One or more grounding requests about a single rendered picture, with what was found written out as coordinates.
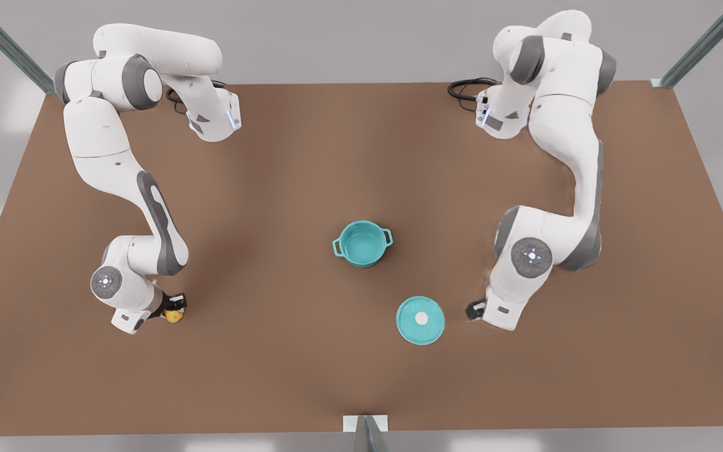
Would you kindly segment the teal pot lid white knob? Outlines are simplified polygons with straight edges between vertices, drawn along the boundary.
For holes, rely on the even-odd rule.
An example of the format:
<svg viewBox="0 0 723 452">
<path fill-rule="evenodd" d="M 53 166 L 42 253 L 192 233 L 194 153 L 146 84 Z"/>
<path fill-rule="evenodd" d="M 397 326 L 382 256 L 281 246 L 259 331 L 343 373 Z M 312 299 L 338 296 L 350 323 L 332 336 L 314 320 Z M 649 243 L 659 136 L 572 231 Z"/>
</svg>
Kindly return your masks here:
<svg viewBox="0 0 723 452">
<path fill-rule="evenodd" d="M 425 296 L 407 298 L 399 306 L 395 321 L 399 334 L 414 345 L 430 345 L 444 333 L 444 312 L 436 301 Z"/>
</svg>

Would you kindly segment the silver frame post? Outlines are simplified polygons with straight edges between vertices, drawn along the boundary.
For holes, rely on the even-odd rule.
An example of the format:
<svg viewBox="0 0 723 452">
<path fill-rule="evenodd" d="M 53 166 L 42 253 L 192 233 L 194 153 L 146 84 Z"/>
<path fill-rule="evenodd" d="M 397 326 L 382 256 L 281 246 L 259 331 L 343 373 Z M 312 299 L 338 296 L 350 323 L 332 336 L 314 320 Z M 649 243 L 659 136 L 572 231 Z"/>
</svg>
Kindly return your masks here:
<svg viewBox="0 0 723 452">
<path fill-rule="evenodd" d="M 672 65 L 666 74 L 649 83 L 654 89 L 673 89 L 692 69 L 709 54 L 714 46 L 723 40 L 723 14 L 712 23 L 707 31 Z"/>
<path fill-rule="evenodd" d="M 46 95 L 54 95 L 54 83 L 49 75 L 0 26 L 0 51 L 35 83 Z"/>
<path fill-rule="evenodd" d="M 352 452 L 390 452 L 383 435 L 388 430 L 385 414 L 343 416 L 343 432 L 354 432 Z"/>
</svg>

